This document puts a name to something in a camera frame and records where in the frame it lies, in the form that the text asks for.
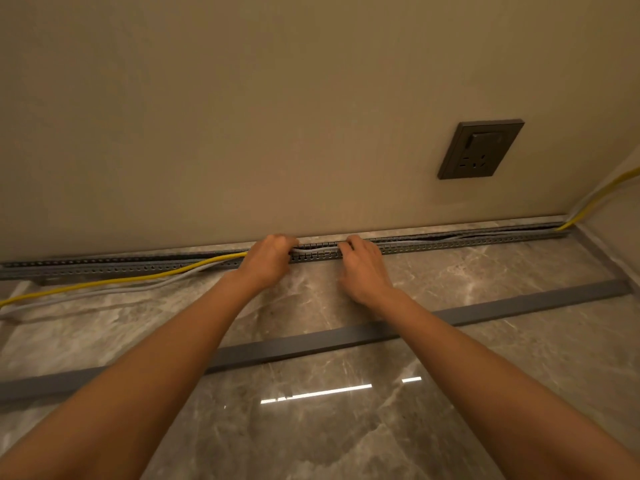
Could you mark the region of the person's left forearm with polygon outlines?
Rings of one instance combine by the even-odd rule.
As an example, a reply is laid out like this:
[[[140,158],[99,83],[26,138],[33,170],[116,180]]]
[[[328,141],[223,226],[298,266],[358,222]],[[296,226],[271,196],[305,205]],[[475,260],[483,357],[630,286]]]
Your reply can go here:
[[[233,271],[0,458],[0,480],[137,480],[238,313],[279,278]]]

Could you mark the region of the person's left hand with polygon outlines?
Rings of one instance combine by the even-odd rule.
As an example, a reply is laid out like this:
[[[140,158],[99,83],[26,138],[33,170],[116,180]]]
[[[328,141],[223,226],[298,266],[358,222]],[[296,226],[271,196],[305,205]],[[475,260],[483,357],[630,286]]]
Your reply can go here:
[[[290,270],[290,266],[276,266],[270,262],[270,235],[252,245],[239,268],[231,273],[233,282],[253,294],[277,282]]]

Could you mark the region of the person's right hand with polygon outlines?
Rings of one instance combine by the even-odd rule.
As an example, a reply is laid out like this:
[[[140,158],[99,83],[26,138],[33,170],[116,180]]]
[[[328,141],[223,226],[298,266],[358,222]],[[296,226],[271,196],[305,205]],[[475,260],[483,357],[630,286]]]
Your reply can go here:
[[[377,313],[394,291],[379,247],[372,243],[372,262],[342,260],[342,264],[340,284],[344,291],[352,300]]]

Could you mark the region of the person's right forearm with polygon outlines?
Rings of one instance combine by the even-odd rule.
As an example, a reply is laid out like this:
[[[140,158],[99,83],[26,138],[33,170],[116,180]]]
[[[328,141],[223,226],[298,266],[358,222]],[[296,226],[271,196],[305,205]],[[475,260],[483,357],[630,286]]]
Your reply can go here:
[[[500,355],[394,288],[371,305],[510,480],[640,480],[617,440]]]

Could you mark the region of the dark grey wall socket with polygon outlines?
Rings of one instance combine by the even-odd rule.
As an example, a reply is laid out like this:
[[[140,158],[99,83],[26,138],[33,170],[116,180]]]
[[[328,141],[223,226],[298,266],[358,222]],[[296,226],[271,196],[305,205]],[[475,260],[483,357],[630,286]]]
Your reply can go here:
[[[438,179],[491,177],[524,124],[521,119],[460,122]]]

